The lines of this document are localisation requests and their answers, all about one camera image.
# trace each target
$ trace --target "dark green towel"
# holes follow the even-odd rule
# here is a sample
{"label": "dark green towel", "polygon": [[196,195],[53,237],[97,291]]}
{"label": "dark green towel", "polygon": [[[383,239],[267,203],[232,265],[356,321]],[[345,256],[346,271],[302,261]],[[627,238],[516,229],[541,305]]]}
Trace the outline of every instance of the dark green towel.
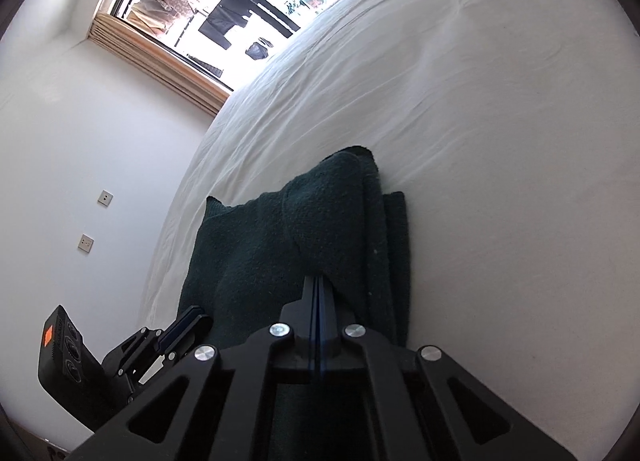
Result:
{"label": "dark green towel", "polygon": [[[404,195],[383,196],[367,149],[336,152],[280,192],[244,205],[207,199],[178,313],[202,306],[214,321],[204,342],[238,345],[276,322],[284,304],[301,298],[304,277],[318,273],[358,323],[404,345],[410,288]],[[276,412],[284,417],[274,419],[270,459],[367,459],[357,440],[366,436],[365,422],[353,424],[362,409],[354,405],[359,395],[343,387],[279,389]]]}

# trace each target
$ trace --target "wall outlet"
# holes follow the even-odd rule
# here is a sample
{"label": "wall outlet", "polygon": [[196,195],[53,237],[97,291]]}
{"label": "wall outlet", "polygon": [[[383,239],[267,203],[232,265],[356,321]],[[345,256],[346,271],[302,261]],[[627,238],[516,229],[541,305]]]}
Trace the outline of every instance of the wall outlet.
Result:
{"label": "wall outlet", "polygon": [[106,190],[103,190],[102,194],[100,194],[100,197],[98,197],[98,203],[109,206],[109,203],[111,203],[112,199],[113,194],[109,194]]}
{"label": "wall outlet", "polygon": [[91,251],[92,246],[94,246],[94,240],[91,237],[82,234],[78,248],[80,248],[82,251],[86,251],[87,253],[89,253]]}

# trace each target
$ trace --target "black metal bracket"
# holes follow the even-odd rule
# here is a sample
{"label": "black metal bracket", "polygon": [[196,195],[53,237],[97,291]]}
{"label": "black metal bracket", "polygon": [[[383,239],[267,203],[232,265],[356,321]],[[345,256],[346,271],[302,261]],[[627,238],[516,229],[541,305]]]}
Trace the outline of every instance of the black metal bracket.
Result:
{"label": "black metal bracket", "polygon": [[[103,368],[110,380],[124,379],[110,385],[118,412],[68,459],[265,460],[279,383],[348,382],[372,402],[374,459],[575,461],[439,348],[409,351],[354,323],[324,277],[306,278],[302,299],[242,345],[200,345],[209,327],[192,307],[163,333],[143,329],[114,349]],[[161,354],[162,370],[140,384]],[[66,392],[43,386],[72,412],[60,397],[69,385]]]}
{"label": "black metal bracket", "polygon": [[73,417],[97,430],[148,387],[140,379],[161,356],[175,365],[209,332],[212,319],[192,306],[166,331],[143,327],[105,356],[102,365],[82,342],[82,334],[58,306],[47,319],[40,345],[40,384]]}

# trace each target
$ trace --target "mattress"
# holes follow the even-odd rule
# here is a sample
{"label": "mattress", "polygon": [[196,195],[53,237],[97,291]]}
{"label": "mattress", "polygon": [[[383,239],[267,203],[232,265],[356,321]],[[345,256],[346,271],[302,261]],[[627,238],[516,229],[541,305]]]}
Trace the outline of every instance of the mattress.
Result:
{"label": "mattress", "polygon": [[409,345],[600,461],[640,401],[638,106],[616,0],[339,0],[216,117],[140,324],[174,319],[207,196],[240,204],[366,146],[406,194]]}

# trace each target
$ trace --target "silver bolt head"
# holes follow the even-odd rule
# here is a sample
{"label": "silver bolt head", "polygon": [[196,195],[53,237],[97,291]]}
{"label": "silver bolt head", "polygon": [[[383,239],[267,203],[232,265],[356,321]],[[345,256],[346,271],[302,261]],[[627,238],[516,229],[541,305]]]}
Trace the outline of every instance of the silver bolt head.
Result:
{"label": "silver bolt head", "polygon": [[420,356],[428,362],[437,362],[442,358],[442,351],[436,346],[426,346],[420,351]]}
{"label": "silver bolt head", "polygon": [[351,338],[359,338],[363,336],[364,333],[367,332],[367,330],[364,326],[361,326],[360,324],[350,324],[346,328],[344,328],[344,332],[346,333],[347,336],[350,336]]}
{"label": "silver bolt head", "polygon": [[196,349],[193,355],[196,357],[196,360],[206,362],[216,355],[216,348],[211,346],[200,346]]}
{"label": "silver bolt head", "polygon": [[287,324],[282,323],[274,324],[269,328],[269,333],[277,337],[287,336],[290,331],[291,328]]}

